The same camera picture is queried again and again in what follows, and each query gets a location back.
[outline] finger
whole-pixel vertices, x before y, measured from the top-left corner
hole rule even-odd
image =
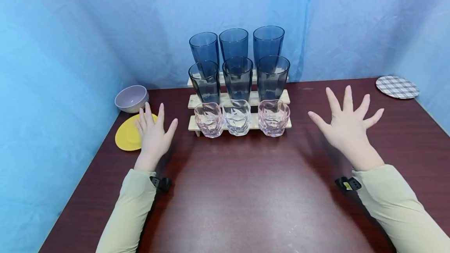
[[[320,131],[325,134],[325,131],[329,128],[330,125],[326,123],[317,113],[308,111],[308,115],[309,117],[311,117],[311,120],[317,125],[317,127],[319,127]]]
[[[352,87],[350,85],[345,88],[343,111],[353,112]]]
[[[377,110],[377,112],[369,119],[366,119],[363,121],[363,125],[366,129],[371,128],[372,126],[374,126],[378,120],[381,119],[381,116],[383,115],[384,109],[379,109]]]
[[[173,135],[177,130],[177,126],[178,126],[178,119],[172,120],[168,132],[164,135],[164,137],[166,137],[168,141],[172,141]]]
[[[327,87],[326,89],[328,102],[330,103],[330,109],[332,114],[337,114],[341,111],[341,105],[339,104],[338,99],[334,95],[333,91]]]
[[[359,108],[355,110],[355,114],[358,115],[361,120],[363,120],[365,115],[367,114],[368,105],[370,105],[370,95],[366,94]]]
[[[143,113],[143,109],[139,109],[139,122],[143,131],[147,129],[147,120],[145,120],[145,116]]]
[[[148,102],[145,102],[145,120],[147,120],[147,128],[151,128],[155,124],[153,121],[152,109]]]
[[[158,118],[156,119],[156,125],[164,127],[164,104],[159,105]]]
[[[140,123],[139,123],[139,120],[134,120],[134,125],[136,125],[136,128],[138,128],[138,131],[139,131],[139,135],[142,137],[142,135],[143,135],[143,130],[142,130],[142,127],[140,126]]]

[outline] wrist strap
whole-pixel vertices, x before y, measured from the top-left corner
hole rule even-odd
[[[341,191],[357,191],[363,186],[358,182],[355,178],[351,177],[348,179],[347,177],[340,177],[334,181],[334,183],[338,186]]]
[[[150,176],[150,181],[158,190],[168,192],[172,186],[172,180],[169,178],[159,179],[154,176]]]

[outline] blue backdrop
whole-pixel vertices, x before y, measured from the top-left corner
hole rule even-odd
[[[0,0],[2,250],[39,249],[119,90],[186,86],[193,34],[280,25],[291,81],[402,75],[450,131],[449,21],[450,0]]]

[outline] sleeve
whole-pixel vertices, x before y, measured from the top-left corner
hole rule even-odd
[[[128,172],[98,242],[97,253],[136,252],[143,224],[156,194],[150,176],[156,176],[156,173],[133,169]]]
[[[381,224],[398,253],[450,252],[450,239],[418,202],[414,191],[391,165],[353,171],[363,186],[358,196]]]

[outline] yellow plate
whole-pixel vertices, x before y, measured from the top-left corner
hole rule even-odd
[[[153,121],[156,121],[157,116],[152,114]],[[139,119],[139,114],[133,115],[119,127],[116,132],[116,145],[121,150],[138,150],[140,149],[140,135],[138,128],[134,125],[134,120]]]

